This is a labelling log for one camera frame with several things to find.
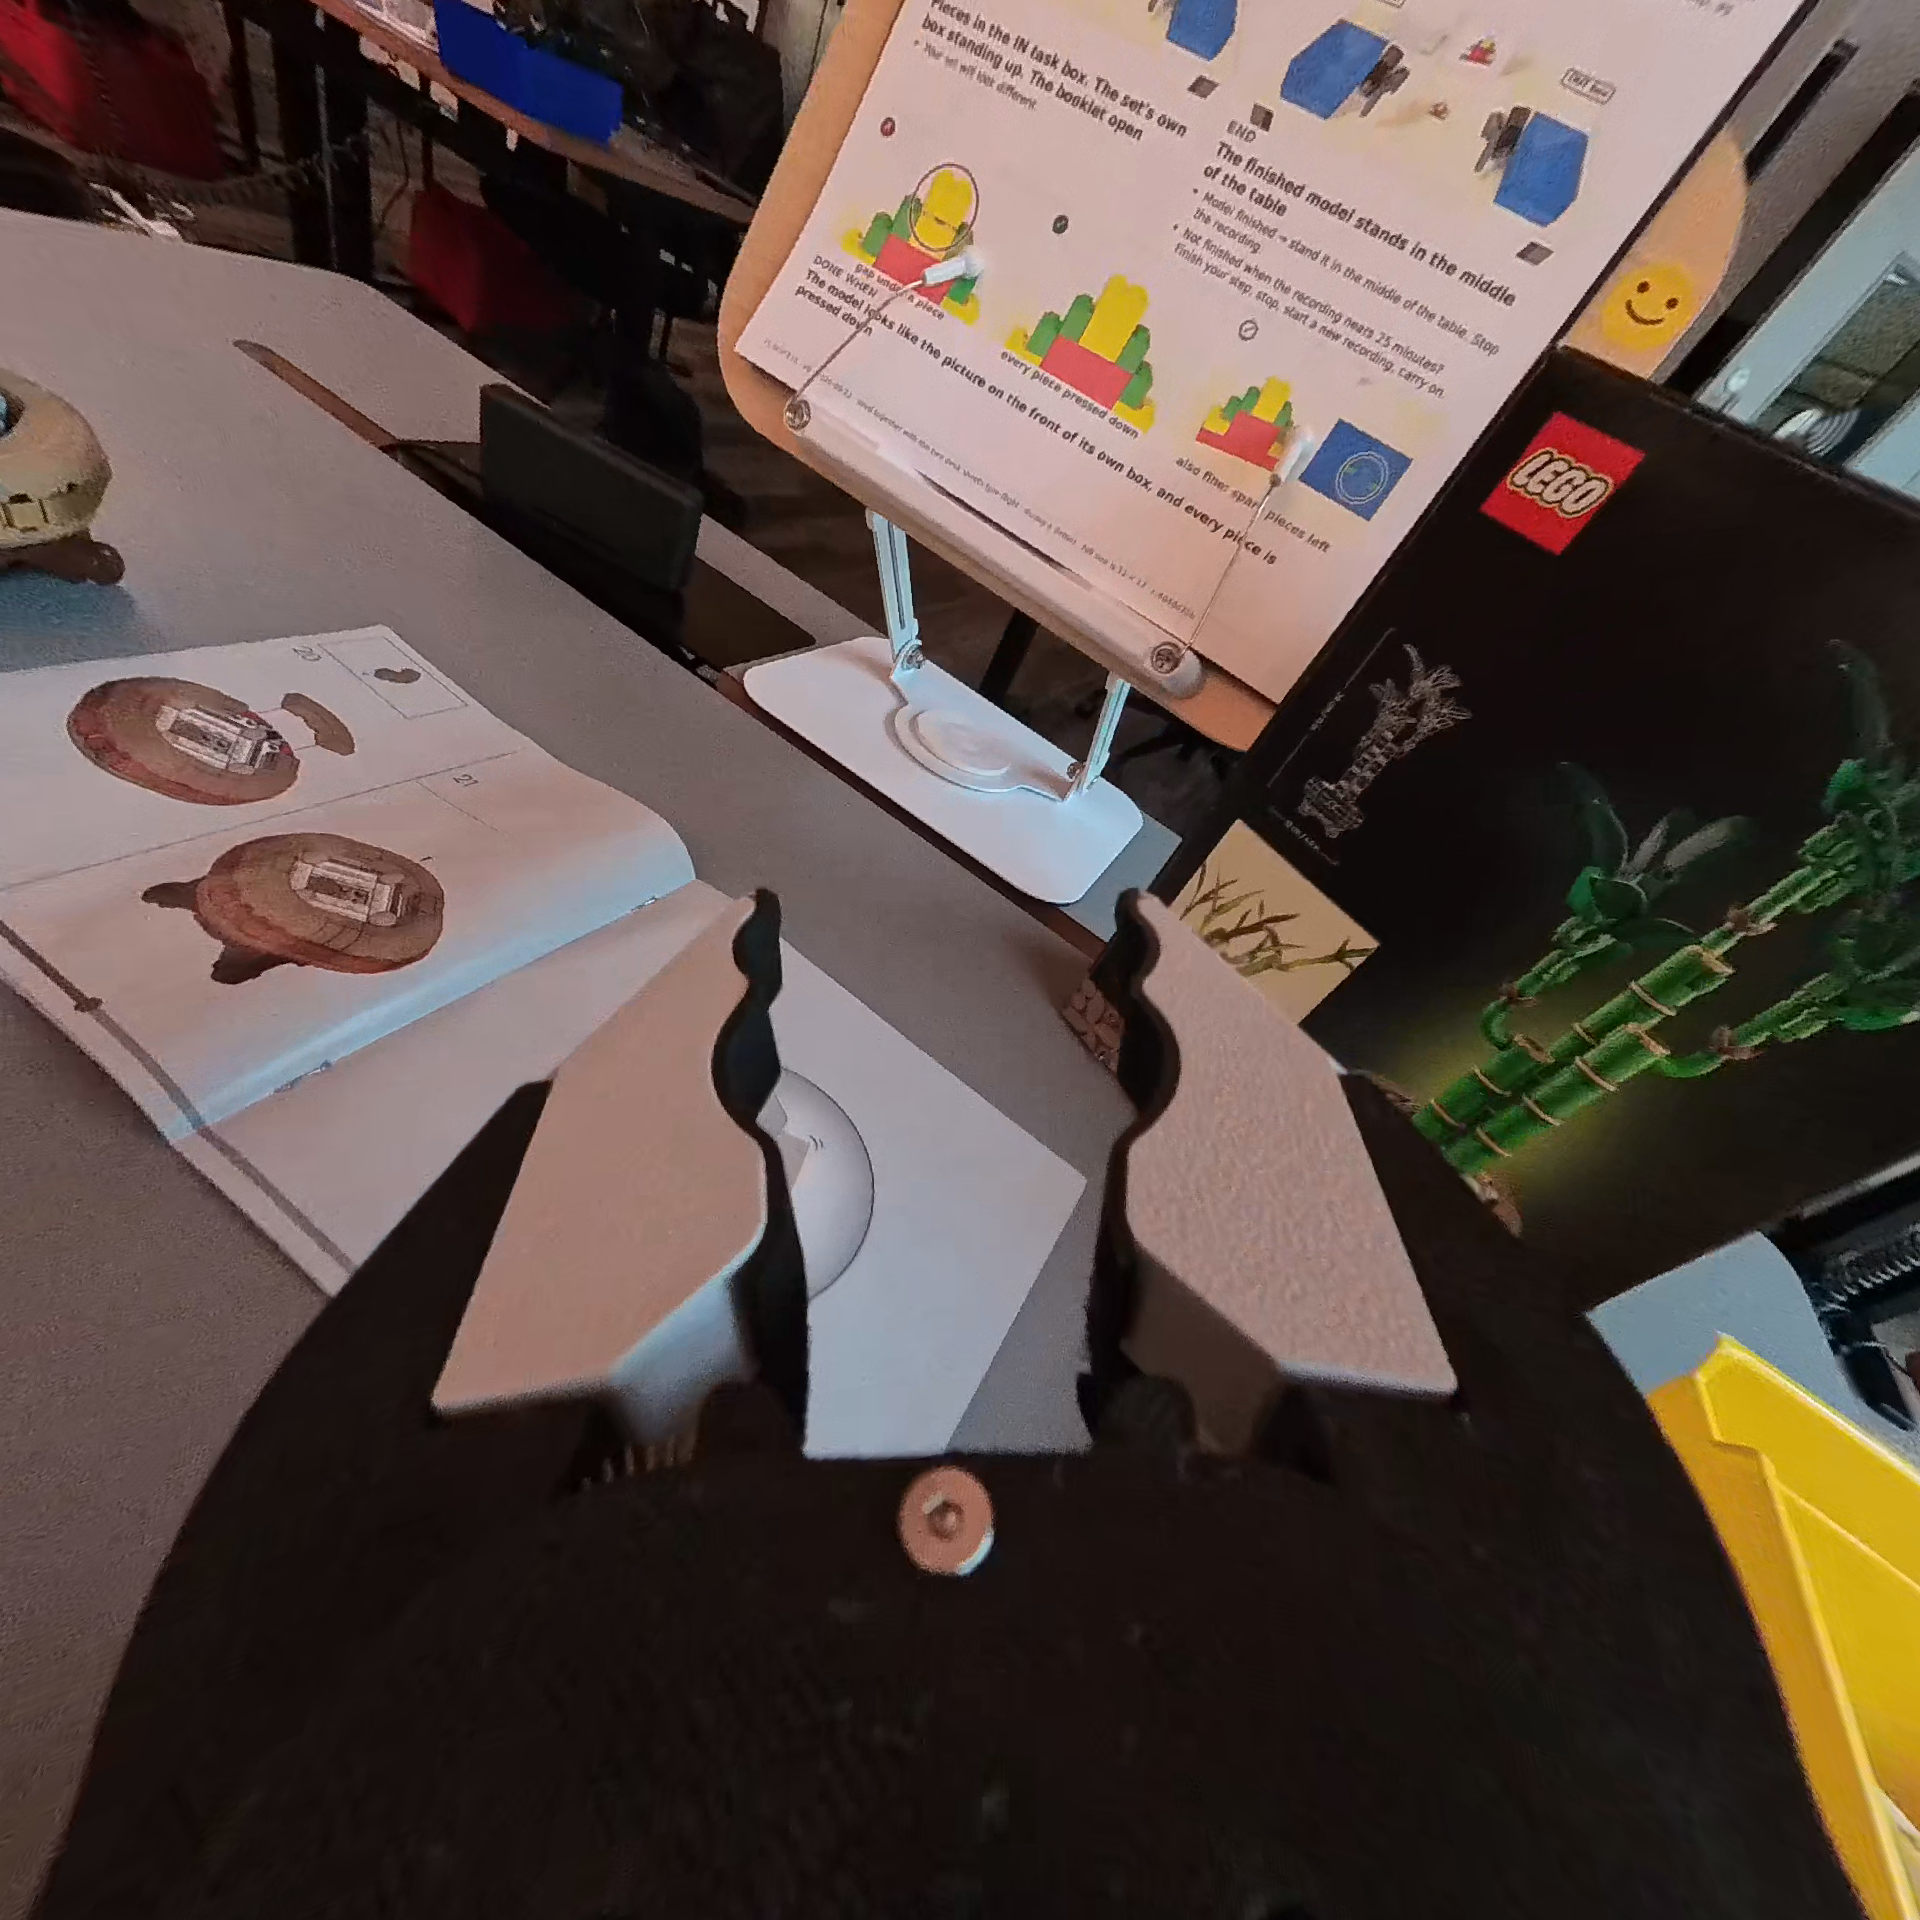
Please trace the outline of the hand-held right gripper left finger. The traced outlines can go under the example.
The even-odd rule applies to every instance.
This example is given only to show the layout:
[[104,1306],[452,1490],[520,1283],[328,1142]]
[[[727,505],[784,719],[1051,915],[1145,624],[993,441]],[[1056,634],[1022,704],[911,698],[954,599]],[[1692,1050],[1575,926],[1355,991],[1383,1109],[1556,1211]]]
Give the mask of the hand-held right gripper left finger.
[[803,1439],[809,1290],[778,1134],[774,890],[715,920],[555,1069],[432,1407],[602,1407],[642,1449],[759,1384]]

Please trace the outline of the black under-desk box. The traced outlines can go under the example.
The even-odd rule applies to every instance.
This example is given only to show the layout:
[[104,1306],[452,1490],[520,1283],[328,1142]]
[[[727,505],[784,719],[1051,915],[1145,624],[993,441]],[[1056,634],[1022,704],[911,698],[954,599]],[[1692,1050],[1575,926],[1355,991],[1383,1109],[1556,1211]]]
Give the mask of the black under-desk box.
[[491,381],[478,401],[478,505],[489,528],[602,610],[681,645],[705,523],[692,485]]

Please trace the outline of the black toy set box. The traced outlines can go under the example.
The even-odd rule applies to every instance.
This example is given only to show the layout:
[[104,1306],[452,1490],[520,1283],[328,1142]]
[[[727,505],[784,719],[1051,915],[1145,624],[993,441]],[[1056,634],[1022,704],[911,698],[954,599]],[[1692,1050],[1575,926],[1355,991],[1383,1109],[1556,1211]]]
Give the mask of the black toy set box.
[[1915,497],[1556,351],[1159,894],[1588,1304],[1915,1160]]

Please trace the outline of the tan brick model pot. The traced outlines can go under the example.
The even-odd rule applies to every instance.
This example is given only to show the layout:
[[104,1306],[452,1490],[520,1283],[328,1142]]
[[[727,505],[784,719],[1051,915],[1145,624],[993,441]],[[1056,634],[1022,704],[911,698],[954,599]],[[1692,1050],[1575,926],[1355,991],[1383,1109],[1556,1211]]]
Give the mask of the tan brick model pot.
[[2,369],[2,571],[119,585],[126,562],[95,537],[112,465],[80,409]]

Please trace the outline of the blue storage bin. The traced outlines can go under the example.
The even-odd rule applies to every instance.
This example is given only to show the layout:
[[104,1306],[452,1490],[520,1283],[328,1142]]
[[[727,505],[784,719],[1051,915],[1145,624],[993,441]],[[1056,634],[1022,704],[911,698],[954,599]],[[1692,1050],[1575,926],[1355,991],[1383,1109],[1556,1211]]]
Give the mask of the blue storage bin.
[[602,71],[529,43],[489,6],[435,1],[435,27],[456,79],[569,137],[607,146],[618,134],[622,87]]

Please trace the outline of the yellow smiley sticker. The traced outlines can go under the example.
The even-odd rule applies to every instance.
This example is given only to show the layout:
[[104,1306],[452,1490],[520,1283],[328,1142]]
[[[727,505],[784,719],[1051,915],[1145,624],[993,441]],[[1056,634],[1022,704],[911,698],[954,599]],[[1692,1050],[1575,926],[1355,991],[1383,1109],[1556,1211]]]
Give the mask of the yellow smiley sticker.
[[1601,299],[1601,337],[1622,363],[1656,366],[1687,334],[1696,309],[1696,283],[1683,262],[1644,262]]

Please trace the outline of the wooden background table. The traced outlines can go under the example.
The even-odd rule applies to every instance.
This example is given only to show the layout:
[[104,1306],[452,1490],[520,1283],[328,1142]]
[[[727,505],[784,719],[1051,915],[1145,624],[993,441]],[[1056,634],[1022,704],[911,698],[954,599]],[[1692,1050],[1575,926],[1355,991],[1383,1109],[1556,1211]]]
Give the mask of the wooden background table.
[[418,90],[427,101],[430,129],[450,129],[446,105],[460,103],[503,127],[510,149],[552,152],[577,169],[602,178],[624,181],[651,190],[671,200],[697,207],[738,230],[753,224],[758,200],[740,197],[727,183],[705,174],[692,159],[673,152],[662,141],[633,129],[618,129],[611,141],[590,141],[563,127],[553,127],[518,107],[500,103],[494,93],[452,75],[439,51],[418,38],[396,30],[377,10],[352,1],[295,1],[303,15],[323,15],[342,24],[361,46],[379,47],[383,57],[416,73]]

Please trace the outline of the yellow plastic bin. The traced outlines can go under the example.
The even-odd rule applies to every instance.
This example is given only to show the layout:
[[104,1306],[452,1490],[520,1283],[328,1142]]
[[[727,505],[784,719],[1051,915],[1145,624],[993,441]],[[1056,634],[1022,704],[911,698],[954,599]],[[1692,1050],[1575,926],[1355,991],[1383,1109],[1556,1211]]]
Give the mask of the yellow plastic bin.
[[1728,1334],[1646,1398],[1732,1561],[1863,1911],[1915,1918],[1915,1464]]

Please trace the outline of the red bag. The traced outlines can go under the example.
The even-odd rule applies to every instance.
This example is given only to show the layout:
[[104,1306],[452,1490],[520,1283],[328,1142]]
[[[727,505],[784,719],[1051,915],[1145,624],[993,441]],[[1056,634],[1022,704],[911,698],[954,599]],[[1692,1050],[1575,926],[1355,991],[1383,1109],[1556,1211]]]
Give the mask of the red bag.
[[439,183],[415,197],[400,264],[420,299],[472,335],[550,334],[586,314],[513,227]]

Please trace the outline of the instruction booklet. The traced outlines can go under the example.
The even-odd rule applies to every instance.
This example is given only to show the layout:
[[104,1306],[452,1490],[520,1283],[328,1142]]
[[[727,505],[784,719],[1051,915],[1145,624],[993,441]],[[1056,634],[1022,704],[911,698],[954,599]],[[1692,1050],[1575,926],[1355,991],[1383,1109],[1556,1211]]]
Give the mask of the instruction booklet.
[[[320,1294],[722,896],[390,629],[4,673],[4,981]],[[951,1442],[1087,1176],[799,947],[807,1450]]]

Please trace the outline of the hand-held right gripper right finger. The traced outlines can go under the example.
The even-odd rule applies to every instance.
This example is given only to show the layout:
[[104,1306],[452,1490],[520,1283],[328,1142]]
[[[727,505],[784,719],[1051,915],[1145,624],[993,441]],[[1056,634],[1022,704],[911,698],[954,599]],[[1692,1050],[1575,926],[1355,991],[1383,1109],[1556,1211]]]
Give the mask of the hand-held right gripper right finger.
[[1448,1405],[1456,1366],[1348,1080],[1164,901],[1120,898],[1106,955],[1114,1144],[1088,1283],[1088,1432],[1168,1407],[1263,1450],[1311,1390]]

